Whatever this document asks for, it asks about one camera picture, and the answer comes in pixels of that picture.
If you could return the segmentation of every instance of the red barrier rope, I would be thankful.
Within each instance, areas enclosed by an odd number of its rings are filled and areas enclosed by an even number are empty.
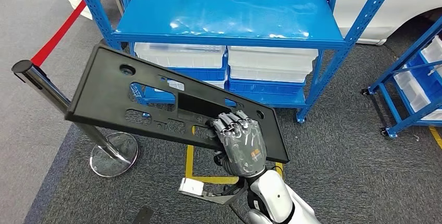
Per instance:
[[[75,20],[80,16],[80,13],[85,7],[86,3],[84,2],[84,0],[82,0],[77,8],[73,10],[72,14],[70,14],[68,19],[66,19],[63,25],[52,36],[52,38],[37,52],[36,55],[34,55],[34,57],[31,58],[32,63],[40,66],[46,60],[49,54],[54,50],[55,46],[57,46],[57,44],[66,34],[66,32],[72,26],[73,22],[75,22]]]

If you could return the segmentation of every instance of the rectangular cutout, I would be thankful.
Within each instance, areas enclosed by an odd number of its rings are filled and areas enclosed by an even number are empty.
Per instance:
[[[201,127],[198,125],[192,126],[192,134],[199,138],[208,139],[209,138],[209,135],[207,133],[208,130],[209,128]]]
[[[226,106],[229,106],[229,107],[233,107],[233,108],[238,107],[238,103],[237,102],[232,101],[232,100],[227,99],[227,98],[226,98],[225,103],[226,103]]]
[[[182,93],[179,93],[178,96],[178,107],[210,118],[216,118],[221,113],[231,112],[228,107]]]
[[[163,82],[167,81],[167,84],[171,88],[178,89],[178,90],[181,90],[181,91],[184,91],[186,89],[184,83],[182,83],[182,82],[179,82],[179,81],[167,78],[167,77],[162,77],[162,76],[160,76],[159,79],[161,81],[163,81]]]
[[[174,94],[141,83],[131,83],[129,98],[132,102],[148,107],[154,107],[170,112],[175,110]]]
[[[149,113],[141,112],[134,109],[128,109],[125,114],[128,122],[137,123],[148,126],[152,123],[152,116]]]

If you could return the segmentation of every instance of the blue shelving unit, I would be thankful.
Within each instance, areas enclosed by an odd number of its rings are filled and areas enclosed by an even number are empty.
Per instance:
[[[305,98],[239,93],[274,107],[301,108],[298,122],[322,94],[384,0],[367,0],[347,36],[333,16],[336,0],[123,0],[124,13],[113,29],[100,0],[85,0],[107,44],[120,42],[213,44],[313,48],[319,50],[313,82]],[[325,49],[335,55],[320,75]]]
[[[434,66],[441,65],[442,61],[435,61],[428,63],[422,56],[421,49],[424,48],[440,31],[442,31],[442,17],[437,20],[428,31],[423,34],[404,54],[388,69],[386,70],[368,89],[361,91],[363,95],[374,94],[380,91],[384,97],[390,111],[396,121],[396,124],[391,127],[385,127],[381,129],[381,134],[392,138],[397,137],[397,133],[409,126],[442,126],[442,120],[429,121],[422,120],[423,117],[429,115],[442,106],[442,78],[437,71],[434,71],[431,75],[428,75]],[[403,90],[399,87],[394,75],[411,71],[416,78],[425,94],[431,101],[417,112],[414,112],[410,105],[409,100],[404,94]],[[399,93],[409,116],[402,119],[398,113],[398,110],[391,100],[391,97],[386,89],[386,83],[392,83]]]

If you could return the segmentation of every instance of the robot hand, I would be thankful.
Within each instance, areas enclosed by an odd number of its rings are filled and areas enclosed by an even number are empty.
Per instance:
[[[241,110],[218,117],[211,124],[227,154],[218,157],[218,164],[233,176],[249,178],[262,173],[267,152],[259,123]]]
[[[313,209],[281,176],[265,168],[266,148],[259,123],[243,111],[222,113],[212,121],[227,154],[219,165],[231,175],[246,178],[252,224],[319,224]]]

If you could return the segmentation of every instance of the white robot forearm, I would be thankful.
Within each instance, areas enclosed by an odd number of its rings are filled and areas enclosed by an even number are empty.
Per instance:
[[[247,191],[252,224],[320,224],[313,209],[284,183],[281,176],[266,169],[266,147],[256,120],[239,110],[219,114],[211,124],[225,149],[225,153],[215,156],[215,163],[239,180],[223,192],[212,194],[203,190],[204,183],[183,178],[180,193],[230,205]]]
[[[262,174],[250,185],[250,190],[262,200],[265,208],[261,209],[258,201],[253,203],[254,208],[248,213],[252,224],[320,224],[314,210],[274,170]]]

